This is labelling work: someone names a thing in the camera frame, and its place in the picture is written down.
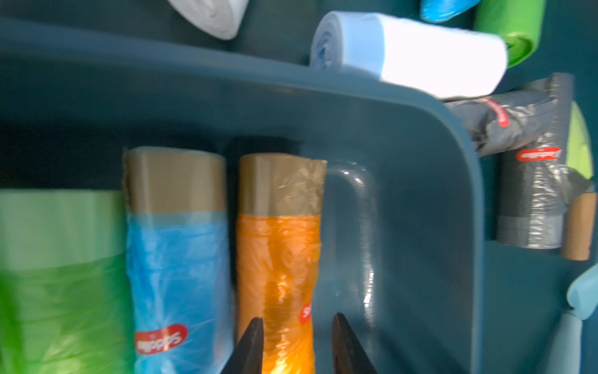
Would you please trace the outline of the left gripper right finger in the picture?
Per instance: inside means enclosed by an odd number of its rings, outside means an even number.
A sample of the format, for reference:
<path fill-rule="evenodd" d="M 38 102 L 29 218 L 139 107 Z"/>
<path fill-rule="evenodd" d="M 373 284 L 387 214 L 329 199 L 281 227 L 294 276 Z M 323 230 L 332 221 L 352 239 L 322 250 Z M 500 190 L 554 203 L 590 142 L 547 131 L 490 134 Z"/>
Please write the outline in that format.
<path fill-rule="evenodd" d="M 375 367 L 342 313 L 333 317 L 333 372 L 335 374 L 376 374 Z"/>

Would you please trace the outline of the orange trash bag roll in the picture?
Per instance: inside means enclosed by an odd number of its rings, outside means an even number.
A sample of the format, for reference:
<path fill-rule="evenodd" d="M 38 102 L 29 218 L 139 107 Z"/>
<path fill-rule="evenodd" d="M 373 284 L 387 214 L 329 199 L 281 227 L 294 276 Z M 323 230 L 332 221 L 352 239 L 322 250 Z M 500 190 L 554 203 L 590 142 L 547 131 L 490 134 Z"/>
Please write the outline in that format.
<path fill-rule="evenodd" d="M 240 160 L 238 333 L 263 321 L 264 373 L 316 370 L 312 298 L 319 276 L 327 163 L 289 154 Z"/>

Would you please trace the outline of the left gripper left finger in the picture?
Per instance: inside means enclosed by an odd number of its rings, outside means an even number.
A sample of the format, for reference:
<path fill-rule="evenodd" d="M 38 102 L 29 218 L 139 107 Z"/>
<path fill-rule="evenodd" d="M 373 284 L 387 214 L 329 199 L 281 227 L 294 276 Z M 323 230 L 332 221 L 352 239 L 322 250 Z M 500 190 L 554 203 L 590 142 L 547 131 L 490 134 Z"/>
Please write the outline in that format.
<path fill-rule="evenodd" d="M 263 370 L 263 320 L 253 318 L 221 374 L 261 374 Z"/>

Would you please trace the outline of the dark teal storage box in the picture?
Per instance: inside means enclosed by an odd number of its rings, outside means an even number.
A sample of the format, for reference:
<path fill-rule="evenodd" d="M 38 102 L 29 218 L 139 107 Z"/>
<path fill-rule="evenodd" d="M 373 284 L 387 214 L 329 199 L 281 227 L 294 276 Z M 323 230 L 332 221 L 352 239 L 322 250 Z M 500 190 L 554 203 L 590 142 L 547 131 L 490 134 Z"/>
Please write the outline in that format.
<path fill-rule="evenodd" d="M 118 189 L 121 155 L 172 146 L 328 163 L 316 365 L 343 313 L 380 373 L 478 373 L 483 188 L 468 135 L 415 90 L 222 51 L 2 18 L 1 177 Z"/>

